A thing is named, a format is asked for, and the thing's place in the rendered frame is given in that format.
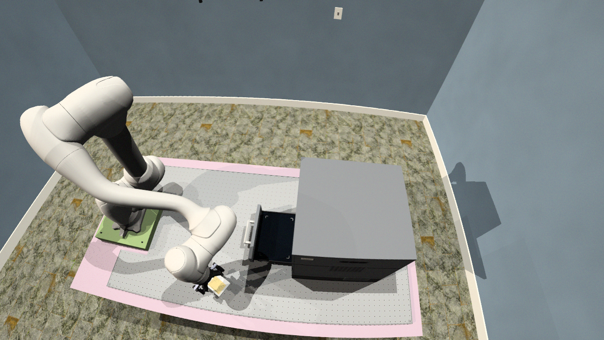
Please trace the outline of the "dark grey instrument cabinet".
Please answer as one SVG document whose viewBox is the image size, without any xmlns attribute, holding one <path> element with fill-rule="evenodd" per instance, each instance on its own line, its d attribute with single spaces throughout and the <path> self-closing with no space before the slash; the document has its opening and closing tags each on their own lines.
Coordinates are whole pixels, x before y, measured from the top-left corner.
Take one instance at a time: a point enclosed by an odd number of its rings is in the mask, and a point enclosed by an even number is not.
<svg viewBox="0 0 604 340">
<path fill-rule="evenodd" d="M 377 282 L 417 260 L 402 168 L 301 157 L 296 213 L 259 204 L 243 243 L 295 279 Z"/>
</svg>

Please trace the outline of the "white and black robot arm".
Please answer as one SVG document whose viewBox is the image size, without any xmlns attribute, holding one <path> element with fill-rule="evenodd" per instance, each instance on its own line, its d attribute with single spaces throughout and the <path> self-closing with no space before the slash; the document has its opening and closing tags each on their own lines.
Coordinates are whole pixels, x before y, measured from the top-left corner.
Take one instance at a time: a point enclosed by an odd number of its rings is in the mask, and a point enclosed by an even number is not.
<svg viewBox="0 0 604 340">
<path fill-rule="evenodd" d="M 201 207 L 191 200 L 152 191 L 165 166 L 143 156 L 126 126 L 133 93 L 122 79 L 106 76 L 83 85 L 57 105 L 34 106 L 21 116 L 21 129 L 39 157 L 61 176 L 93 196 L 99 210 L 113 221 L 113 230 L 142 230 L 145 211 L 183 215 L 192 236 L 165 255 L 165 267 L 176 279 L 196 285 L 209 279 L 209 263 L 235 230 L 237 217 L 228 206 Z M 124 167 L 124 176 L 109 181 L 84 148 L 89 138 L 103 140 Z"/>
</svg>

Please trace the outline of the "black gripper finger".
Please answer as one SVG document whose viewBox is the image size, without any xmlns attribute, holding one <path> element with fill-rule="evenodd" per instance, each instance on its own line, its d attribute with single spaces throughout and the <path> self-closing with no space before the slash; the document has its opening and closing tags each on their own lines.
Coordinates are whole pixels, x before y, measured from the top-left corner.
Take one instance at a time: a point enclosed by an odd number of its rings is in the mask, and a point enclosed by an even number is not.
<svg viewBox="0 0 604 340">
<path fill-rule="evenodd" d="M 211 293 L 213 293 L 213 291 L 212 291 L 212 290 L 211 290 L 211 289 L 208 287 L 208 283 L 207 283 L 207 284 L 205 284 L 205 285 L 202 285 L 202 288 L 203 288 L 203 289 L 199 288 L 199 285 L 194 285 L 194 286 L 193 286 L 193 289 L 194 289 L 196 292 L 200 292 L 200 293 L 202 293 L 203 295 L 205 294 L 205 292 L 208 292 L 208 291 L 209 291 L 209 292 L 211 292 Z"/>
<path fill-rule="evenodd" d="M 210 269 L 215 269 L 214 272 L 213 272 L 213 277 L 212 278 L 214 278 L 214 276 L 222 276 L 222 277 L 226 278 L 224 276 L 224 274 L 223 274 L 223 272 L 225 270 L 220 265 L 217 265 L 216 263 L 213 263 L 212 268 L 210 268 Z"/>
</svg>

